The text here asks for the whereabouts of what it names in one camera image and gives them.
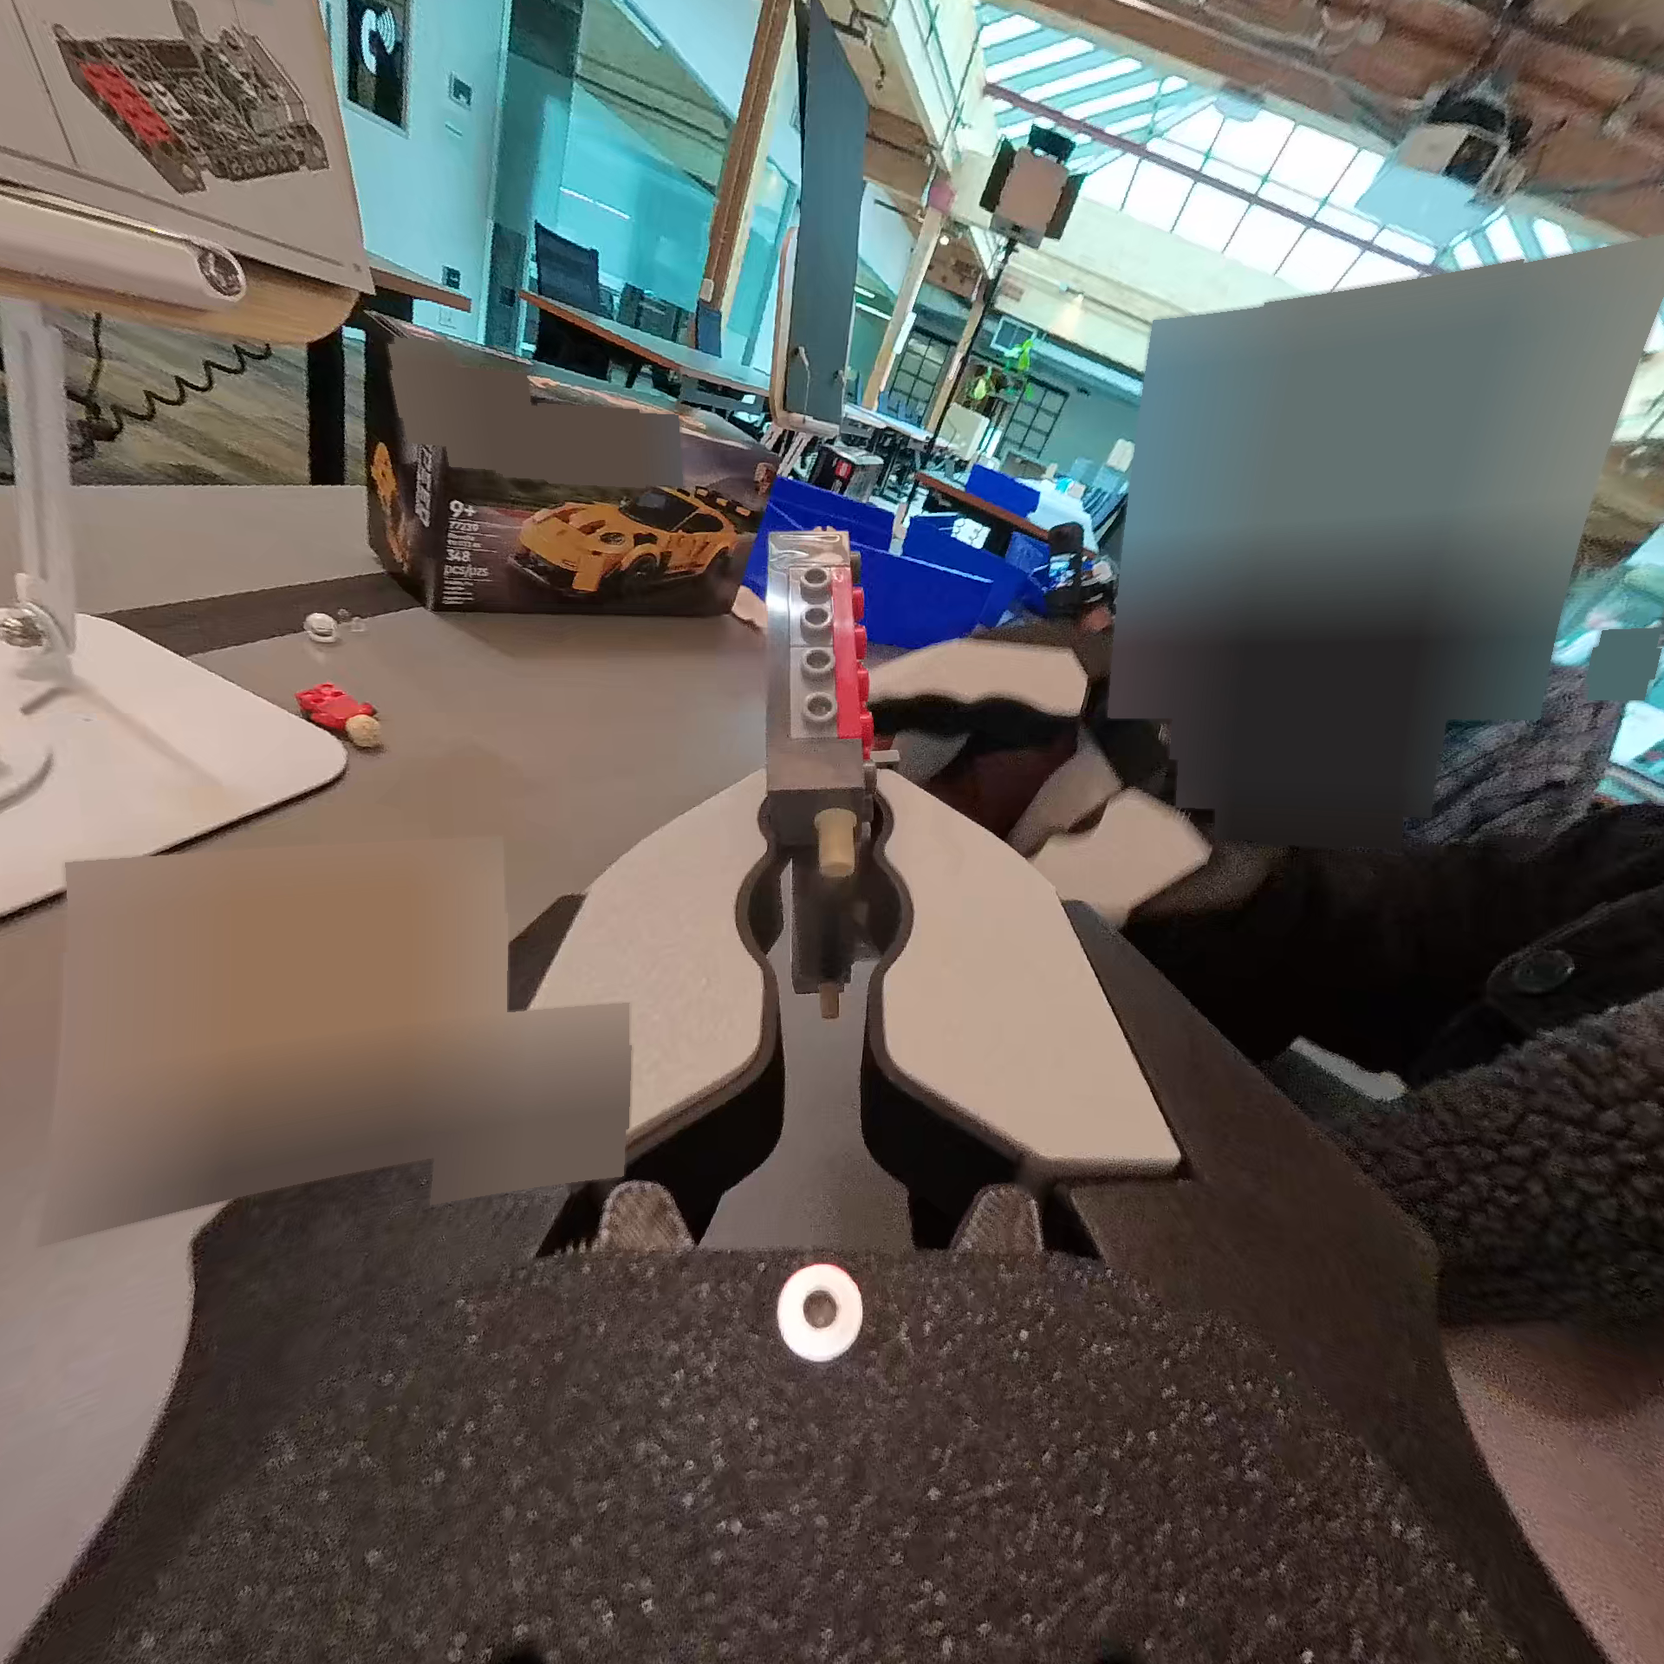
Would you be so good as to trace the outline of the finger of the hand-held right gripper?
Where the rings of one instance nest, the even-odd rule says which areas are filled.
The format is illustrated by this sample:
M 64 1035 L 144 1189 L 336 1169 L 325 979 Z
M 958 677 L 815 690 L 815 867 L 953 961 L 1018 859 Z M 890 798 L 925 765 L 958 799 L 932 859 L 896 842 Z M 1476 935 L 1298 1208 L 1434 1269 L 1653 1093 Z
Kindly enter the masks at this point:
M 953 633 L 868 669 L 868 709 L 882 702 L 1018 702 L 1039 717 L 1083 717 L 1086 664 L 1061 643 Z
M 1207 867 L 1214 842 L 1138 788 L 1122 788 L 1086 837 L 1056 837 L 1034 867 L 1061 904 L 1154 904 Z

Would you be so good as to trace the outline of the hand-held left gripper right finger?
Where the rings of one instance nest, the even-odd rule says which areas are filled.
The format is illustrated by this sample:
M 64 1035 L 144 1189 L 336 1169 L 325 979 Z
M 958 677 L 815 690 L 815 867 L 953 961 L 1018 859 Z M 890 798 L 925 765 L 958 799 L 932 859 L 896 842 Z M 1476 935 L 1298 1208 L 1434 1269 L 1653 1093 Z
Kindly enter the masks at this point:
M 859 1140 L 898 1189 L 1173 1181 L 1180 1140 L 1056 880 L 882 779 L 898 919 L 868 977 Z

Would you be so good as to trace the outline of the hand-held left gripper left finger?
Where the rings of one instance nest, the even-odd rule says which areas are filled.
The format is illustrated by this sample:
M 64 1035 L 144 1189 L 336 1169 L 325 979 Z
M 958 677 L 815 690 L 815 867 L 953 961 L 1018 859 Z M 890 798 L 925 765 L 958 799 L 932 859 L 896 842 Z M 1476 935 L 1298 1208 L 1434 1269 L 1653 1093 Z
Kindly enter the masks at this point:
M 578 904 L 532 1010 L 627 1010 L 627 1174 L 757 1174 L 774 1155 L 774 928 L 761 774 L 640 837 Z

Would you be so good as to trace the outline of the toy brick car model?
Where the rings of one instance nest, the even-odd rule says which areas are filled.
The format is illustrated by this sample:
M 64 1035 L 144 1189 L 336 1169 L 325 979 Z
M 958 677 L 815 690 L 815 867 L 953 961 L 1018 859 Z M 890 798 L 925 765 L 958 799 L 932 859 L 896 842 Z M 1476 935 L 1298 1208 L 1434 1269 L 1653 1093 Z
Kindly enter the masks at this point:
M 859 566 L 842 529 L 774 529 L 761 555 L 761 842 L 786 885 L 786 990 L 842 1011 L 850 977 L 898 935 L 882 867 Z

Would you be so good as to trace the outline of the white book stand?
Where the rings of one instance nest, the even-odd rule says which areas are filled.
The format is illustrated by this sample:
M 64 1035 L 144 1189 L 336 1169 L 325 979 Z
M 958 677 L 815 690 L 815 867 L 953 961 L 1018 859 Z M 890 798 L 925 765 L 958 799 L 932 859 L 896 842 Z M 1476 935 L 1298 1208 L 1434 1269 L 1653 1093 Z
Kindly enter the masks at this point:
M 5 916 L 53 904 L 75 859 L 156 854 L 344 774 L 334 735 L 115 610 L 362 569 L 336 488 L 75 488 L 64 340 L 45 303 L 313 344 L 362 288 L 362 235 L 344 255 L 253 253 L 253 228 L 211 230 L 5 149 Z

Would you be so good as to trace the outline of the instruction booklet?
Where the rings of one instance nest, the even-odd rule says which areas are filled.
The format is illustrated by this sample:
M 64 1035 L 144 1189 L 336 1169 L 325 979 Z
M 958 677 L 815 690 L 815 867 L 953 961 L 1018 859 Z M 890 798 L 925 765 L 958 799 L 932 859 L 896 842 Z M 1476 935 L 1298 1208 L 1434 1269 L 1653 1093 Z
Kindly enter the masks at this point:
M 369 288 L 320 0 L 5 0 L 0 177 Z

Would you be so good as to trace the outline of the wooden-top background desk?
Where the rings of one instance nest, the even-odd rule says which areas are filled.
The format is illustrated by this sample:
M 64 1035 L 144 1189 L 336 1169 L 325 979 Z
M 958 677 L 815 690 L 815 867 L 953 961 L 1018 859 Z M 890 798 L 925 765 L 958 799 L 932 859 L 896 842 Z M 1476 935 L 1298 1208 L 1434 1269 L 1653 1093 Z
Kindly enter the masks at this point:
M 627 330 L 615 318 L 596 318 L 596 314 L 578 314 L 578 303 L 555 303 L 555 301 L 538 301 L 538 288 L 520 288 L 520 301 L 538 303 L 542 318 L 596 340 L 610 358 L 658 363 L 658 374 L 666 374 L 684 386 L 713 386 L 723 398 L 769 398 L 769 375 L 749 374 L 749 363 L 729 363 L 729 358 L 707 358 L 695 344 Z

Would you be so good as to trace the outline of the green potted plant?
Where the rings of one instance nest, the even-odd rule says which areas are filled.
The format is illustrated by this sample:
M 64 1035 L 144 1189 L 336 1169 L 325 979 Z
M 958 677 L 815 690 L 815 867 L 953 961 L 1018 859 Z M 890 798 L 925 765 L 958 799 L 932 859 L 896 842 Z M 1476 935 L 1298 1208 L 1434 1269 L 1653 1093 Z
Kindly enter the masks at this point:
M 970 375 L 970 408 L 1003 426 L 1026 398 L 1034 340 L 987 344 Z

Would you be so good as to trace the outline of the black toy car set box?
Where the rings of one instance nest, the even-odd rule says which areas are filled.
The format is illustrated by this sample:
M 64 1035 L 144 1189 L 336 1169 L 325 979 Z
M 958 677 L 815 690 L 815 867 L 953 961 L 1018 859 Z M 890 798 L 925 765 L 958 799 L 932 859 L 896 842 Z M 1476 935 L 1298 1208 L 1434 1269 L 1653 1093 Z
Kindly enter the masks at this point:
M 362 318 L 362 542 L 427 610 L 723 616 L 769 488 L 713 408 Z

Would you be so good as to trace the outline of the studio light panel on stand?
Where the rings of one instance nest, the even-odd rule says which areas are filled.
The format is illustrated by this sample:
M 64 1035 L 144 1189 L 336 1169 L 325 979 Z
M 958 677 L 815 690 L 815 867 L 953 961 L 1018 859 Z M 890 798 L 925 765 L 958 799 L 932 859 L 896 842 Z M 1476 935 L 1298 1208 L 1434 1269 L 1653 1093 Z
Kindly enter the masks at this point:
M 987 186 L 978 186 L 978 212 L 987 212 L 987 230 L 1003 235 L 1003 253 L 995 253 L 995 274 L 976 283 L 976 303 L 970 303 L 970 351 L 958 351 L 953 392 L 970 392 L 976 358 L 978 358 L 987 344 L 1012 344 L 1012 330 L 1003 330 L 1003 323 L 995 323 L 987 344 L 978 344 L 978 323 L 995 318 L 995 301 L 1003 301 L 1003 283 L 1005 283 L 1012 253 L 1039 253 L 1045 235 L 1064 230 L 1073 200 L 1083 200 L 1083 175 L 1073 175 L 1064 161 L 1073 161 L 1073 140 L 1056 133 L 1056 126 L 1026 126 L 1018 143 L 1012 143 L 1012 140 L 995 143 L 995 166 L 987 166 Z

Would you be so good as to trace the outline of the black fleece-lined jacket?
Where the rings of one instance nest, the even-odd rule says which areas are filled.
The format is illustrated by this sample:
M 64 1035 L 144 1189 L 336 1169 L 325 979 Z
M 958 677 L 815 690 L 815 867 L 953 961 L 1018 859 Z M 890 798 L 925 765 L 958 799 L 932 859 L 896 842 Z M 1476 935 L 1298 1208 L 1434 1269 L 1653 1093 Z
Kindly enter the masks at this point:
M 1664 827 L 1596 806 L 1618 702 L 1451 721 L 1406 845 L 1214 854 L 1122 935 L 1440 1246 L 1443 1318 L 1653 1318 Z

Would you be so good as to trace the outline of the black office chair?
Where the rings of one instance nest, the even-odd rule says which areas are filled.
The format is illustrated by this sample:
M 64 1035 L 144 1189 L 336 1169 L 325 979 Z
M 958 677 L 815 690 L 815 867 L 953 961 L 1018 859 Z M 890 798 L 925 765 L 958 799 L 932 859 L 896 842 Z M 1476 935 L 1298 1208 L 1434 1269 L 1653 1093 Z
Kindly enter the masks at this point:
M 555 301 L 581 318 L 610 318 L 596 253 L 538 228 L 538 301 Z M 578 374 L 578 375 L 610 375 L 610 344 L 590 340 L 581 323 L 564 323 L 538 314 L 538 363 Z

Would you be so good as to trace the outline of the grey ceiling-mounted device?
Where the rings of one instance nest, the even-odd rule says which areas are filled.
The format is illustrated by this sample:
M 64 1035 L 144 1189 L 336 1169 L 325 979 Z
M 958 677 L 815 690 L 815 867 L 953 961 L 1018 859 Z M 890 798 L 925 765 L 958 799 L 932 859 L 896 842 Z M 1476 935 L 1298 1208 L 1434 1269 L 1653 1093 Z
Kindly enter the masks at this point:
M 1523 186 L 1534 109 L 1505 82 L 1451 82 L 1420 107 L 1420 126 L 1395 143 L 1395 166 L 1451 177 L 1474 200 L 1513 200 Z

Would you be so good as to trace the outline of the black and white wall sign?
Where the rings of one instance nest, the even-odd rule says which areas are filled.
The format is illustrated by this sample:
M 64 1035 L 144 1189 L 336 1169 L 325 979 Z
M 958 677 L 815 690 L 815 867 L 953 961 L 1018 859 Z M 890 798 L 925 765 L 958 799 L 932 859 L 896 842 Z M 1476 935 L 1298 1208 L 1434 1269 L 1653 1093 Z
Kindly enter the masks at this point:
M 410 0 L 344 0 L 344 101 L 403 126 Z

